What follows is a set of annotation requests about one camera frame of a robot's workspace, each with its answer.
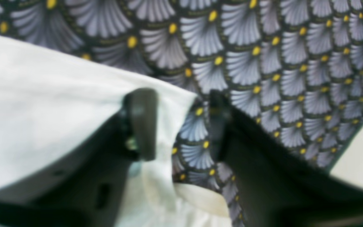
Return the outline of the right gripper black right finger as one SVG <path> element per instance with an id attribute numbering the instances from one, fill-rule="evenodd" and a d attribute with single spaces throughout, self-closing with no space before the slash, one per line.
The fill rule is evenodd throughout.
<path id="1" fill-rule="evenodd" d="M 210 92 L 211 155 L 231 168 L 250 227 L 363 227 L 363 189 L 292 156 L 253 119 Z"/>

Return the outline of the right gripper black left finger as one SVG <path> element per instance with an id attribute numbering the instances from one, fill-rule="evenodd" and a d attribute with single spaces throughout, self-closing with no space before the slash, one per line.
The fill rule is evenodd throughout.
<path id="1" fill-rule="evenodd" d="M 85 142 L 0 189 L 0 226 L 113 227 L 130 166 L 153 161 L 158 93 L 136 89 Z"/>

